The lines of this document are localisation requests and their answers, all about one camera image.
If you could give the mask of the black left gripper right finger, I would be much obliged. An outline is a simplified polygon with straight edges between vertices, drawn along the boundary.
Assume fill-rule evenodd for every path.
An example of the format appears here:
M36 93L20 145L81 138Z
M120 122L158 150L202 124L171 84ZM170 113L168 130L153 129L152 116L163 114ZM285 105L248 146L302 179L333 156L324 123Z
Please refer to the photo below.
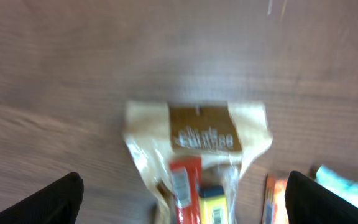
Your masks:
M358 208L301 172L290 173L285 191L289 224L358 224Z

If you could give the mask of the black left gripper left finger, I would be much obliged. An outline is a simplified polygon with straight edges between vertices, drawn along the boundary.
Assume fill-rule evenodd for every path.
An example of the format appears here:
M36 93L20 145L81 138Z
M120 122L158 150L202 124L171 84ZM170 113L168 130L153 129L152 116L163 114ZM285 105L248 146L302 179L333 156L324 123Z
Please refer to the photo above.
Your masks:
M0 224L74 224L83 192L83 179L71 172L1 211Z

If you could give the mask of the orange tissue packet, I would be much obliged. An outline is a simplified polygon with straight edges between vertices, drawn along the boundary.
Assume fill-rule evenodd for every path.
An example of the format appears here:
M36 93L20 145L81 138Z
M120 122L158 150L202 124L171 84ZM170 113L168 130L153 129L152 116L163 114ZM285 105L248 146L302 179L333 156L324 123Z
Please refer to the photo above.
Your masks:
M285 205L287 181L288 176L267 176L261 224L289 224Z

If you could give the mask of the teal wet wipes packet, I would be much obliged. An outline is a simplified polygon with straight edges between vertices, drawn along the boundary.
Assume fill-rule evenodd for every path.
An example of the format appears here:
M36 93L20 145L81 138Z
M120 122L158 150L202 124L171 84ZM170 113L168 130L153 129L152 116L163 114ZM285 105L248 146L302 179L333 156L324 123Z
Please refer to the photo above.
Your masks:
M358 182L341 177L326 166L320 166L315 181L358 208Z

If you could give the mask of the yellow glue stick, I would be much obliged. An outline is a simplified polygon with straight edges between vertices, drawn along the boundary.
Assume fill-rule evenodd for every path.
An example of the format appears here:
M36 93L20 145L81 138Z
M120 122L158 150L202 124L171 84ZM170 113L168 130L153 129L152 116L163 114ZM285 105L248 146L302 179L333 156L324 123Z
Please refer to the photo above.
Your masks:
M221 185L199 191L201 224L228 224L227 198Z

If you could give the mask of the beige brown snack bag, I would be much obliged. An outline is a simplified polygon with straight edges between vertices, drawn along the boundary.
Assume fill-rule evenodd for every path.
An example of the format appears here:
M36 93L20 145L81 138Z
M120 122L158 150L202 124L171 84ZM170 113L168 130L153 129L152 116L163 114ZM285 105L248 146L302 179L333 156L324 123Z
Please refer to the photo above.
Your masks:
M224 187L228 220L235 223L239 182L273 141L262 103L131 101L123 135L145 186L156 198L155 223L177 223L169 163L188 157L201 158L199 191Z

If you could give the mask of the red snack stick packet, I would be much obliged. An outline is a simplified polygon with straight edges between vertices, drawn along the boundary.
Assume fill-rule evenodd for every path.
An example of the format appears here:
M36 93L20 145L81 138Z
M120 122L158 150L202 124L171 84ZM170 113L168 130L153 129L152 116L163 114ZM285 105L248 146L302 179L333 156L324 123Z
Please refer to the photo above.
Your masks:
M188 157L169 163L177 223L200 224L199 186L201 158Z

